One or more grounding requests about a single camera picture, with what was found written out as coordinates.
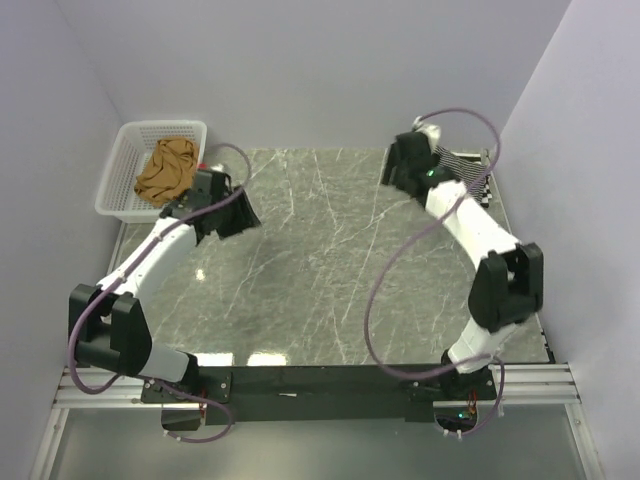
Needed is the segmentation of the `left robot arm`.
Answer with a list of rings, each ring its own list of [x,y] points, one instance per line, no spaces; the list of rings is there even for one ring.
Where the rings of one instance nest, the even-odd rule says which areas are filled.
[[[192,186],[161,211],[134,252],[96,285],[78,285],[69,297],[67,364],[118,376],[164,381],[176,401],[200,388],[197,358],[152,339],[144,308],[156,289],[209,235],[226,239],[257,228],[249,198],[220,165],[197,170]]]

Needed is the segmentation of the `striped tank tops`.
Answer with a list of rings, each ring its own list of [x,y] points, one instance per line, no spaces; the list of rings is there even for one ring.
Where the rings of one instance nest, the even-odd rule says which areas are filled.
[[[486,168],[480,164],[480,152],[456,153],[441,146],[437,147],[435,152],[439,163],[451,169],[455,176],[464,182],[469,194],[479,204],[486,176],[474,187],[471,184]]]

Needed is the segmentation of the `white plastic basket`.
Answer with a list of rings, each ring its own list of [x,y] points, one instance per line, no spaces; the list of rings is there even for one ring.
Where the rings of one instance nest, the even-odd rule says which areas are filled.
[[[102,216],[114,217],[126,224],[154,223],[160,213],[134,192],[136,177],[151,158],[158,140],[182,136],[194,141],[201,160],[207,138],[207,126],[199,120],[147,120],[124,124],[115,139],[102,175],[94,208]]]

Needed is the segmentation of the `black white striped tank top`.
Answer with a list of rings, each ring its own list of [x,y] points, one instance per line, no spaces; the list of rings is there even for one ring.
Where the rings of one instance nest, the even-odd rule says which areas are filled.
[[[491,158],[491,153],[488,149],[483,149],[480,152],[480,164],[482,167],[487,167],[492,161]],[[488,209],[490,206],[490,202],[493,199],[493,194],[491,191],[491,175],[487,175],[485,177],[485,181],[484,181],[484,187],[482,190],[482,195],[481,195],[481,200],[480,200],[480,205],[484,208],[484,209]]]

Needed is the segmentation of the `black base beam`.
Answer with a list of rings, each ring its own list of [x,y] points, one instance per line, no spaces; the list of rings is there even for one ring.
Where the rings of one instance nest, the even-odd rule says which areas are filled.
[[[497,385],[485,367],[425,380],[392,377],[374,365],[202,367],[203,396],[237,422],[402,419],[433,422],[436,402],[492,401]]]

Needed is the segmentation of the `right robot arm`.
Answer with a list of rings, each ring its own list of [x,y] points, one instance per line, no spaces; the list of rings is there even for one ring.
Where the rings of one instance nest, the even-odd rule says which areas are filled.
[[[384,372],[402,380],[439,376],[444,395],[460,399],[474,386],[473,374],[495,361],[498,351],[519,325],[543,304],[544,257],[534,243],[523,244],[503,229],[468,193],[482,167],[465,168],[439,148],[436,126],[399,134],[391,144],[384,185],[415,199],[439,220],[468,255],[475,277],[468,296],[470,318],[444,353],[441,367],[428,372]]]

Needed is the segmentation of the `mustard garment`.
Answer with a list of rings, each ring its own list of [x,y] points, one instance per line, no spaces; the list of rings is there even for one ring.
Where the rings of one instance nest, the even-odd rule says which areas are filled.
[[[199,146],[185,137],[165,137],[136,177],[135,194],[154,208],[175,200],[192,184],[198,166]]]

